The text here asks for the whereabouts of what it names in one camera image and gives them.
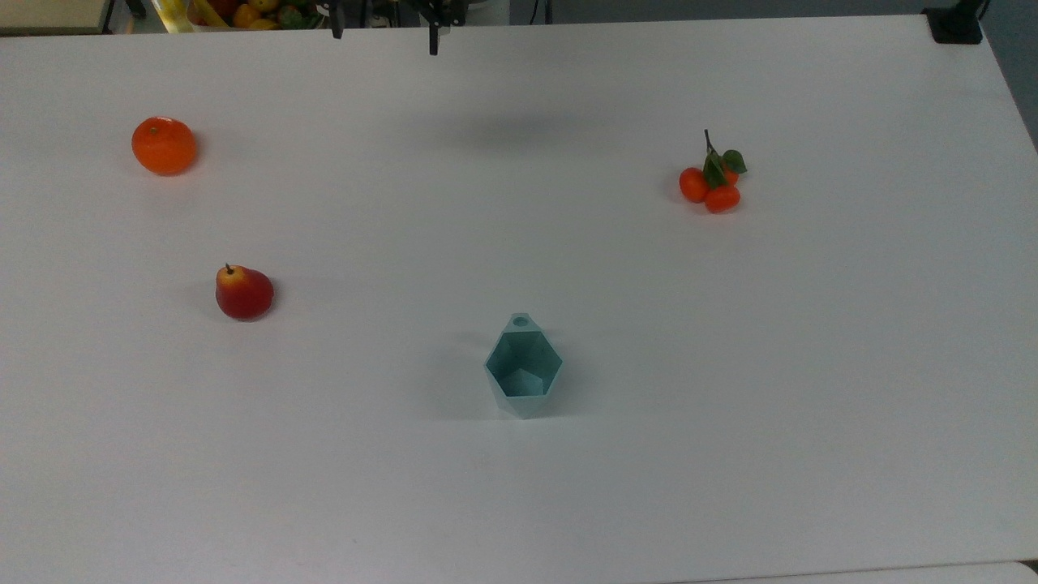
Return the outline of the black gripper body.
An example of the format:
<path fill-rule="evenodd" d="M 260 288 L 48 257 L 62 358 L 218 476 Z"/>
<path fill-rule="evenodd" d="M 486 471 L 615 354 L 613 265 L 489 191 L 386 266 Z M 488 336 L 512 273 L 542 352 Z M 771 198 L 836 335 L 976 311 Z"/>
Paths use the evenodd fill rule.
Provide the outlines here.
<path fill-rule="evenodd" d="M 322 1 L 321 15 L 342 27 L 462 26 L 468 1 Z"/>

